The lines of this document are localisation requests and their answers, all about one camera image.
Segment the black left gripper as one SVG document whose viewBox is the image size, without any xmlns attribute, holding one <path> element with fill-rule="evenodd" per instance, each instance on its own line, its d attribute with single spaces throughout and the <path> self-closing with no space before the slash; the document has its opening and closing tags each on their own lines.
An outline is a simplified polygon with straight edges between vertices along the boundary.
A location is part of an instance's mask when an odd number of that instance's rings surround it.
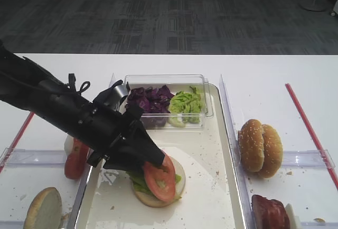
<svg viewBox="0 0 338 229">
<path fill-rule="evenodd" d="M 94 99 L 95 116 L 102 113 L 108 118 L 109 124 L 99 128 L 106 129 L 108 134 L 99 135 L 105 140 L 93 149 L 88 164 L 95 167 L 105 160 L 104 169 L 122 171 L 143 171 L 145 161 L 155 166 L 162 165 L 165 154 L 153 142 L 140 121 L 143 109 L 130 106 L 124 113 L 118 111 L 129 91 L 129 85 L 118 80 Z"/>
</svg>

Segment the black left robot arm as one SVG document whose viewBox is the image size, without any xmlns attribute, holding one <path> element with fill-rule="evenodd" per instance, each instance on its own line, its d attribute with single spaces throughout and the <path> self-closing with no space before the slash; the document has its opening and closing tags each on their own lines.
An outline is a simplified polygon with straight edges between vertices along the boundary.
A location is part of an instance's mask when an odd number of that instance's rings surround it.
<svg viewBox="0 0 338 229">
<path fill-rule="evenodd" d="M 118 111 L 127 97 L 127 87 L 117 81 L 88 101 L 74 85 L 62 83 L 28 58 L 1 47 L 1 100 L 34 112 L 55 127 L 79 139 L 92 153 L 88 164 L 105 168 L 139 171 L 145 162 L 161 166 L 164 153 L 146 132 L 142 108 Z"/>
</svg>

